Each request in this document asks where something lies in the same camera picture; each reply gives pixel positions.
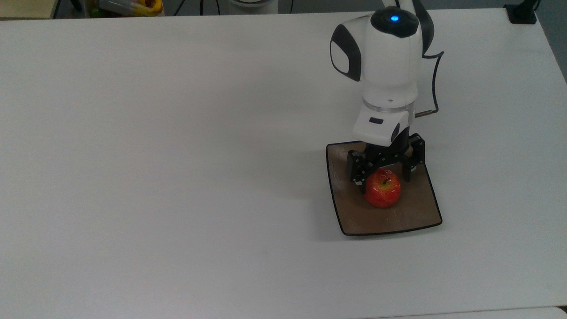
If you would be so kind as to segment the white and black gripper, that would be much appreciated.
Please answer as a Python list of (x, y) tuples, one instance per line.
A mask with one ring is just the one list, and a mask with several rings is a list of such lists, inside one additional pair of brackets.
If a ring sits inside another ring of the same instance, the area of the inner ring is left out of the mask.
[(347, 177), (361, 194), (366, 194), (367, 180), (378, 167), (401, 159), (402, 178), (410, 182), (412, 173), (425, 163), (425, 140), (418, 133), (409, 136), (411, 123), (411, 110), (384, 113), (360, 108), (353, 137), (365, 143), (365, 153), (348, 151)]

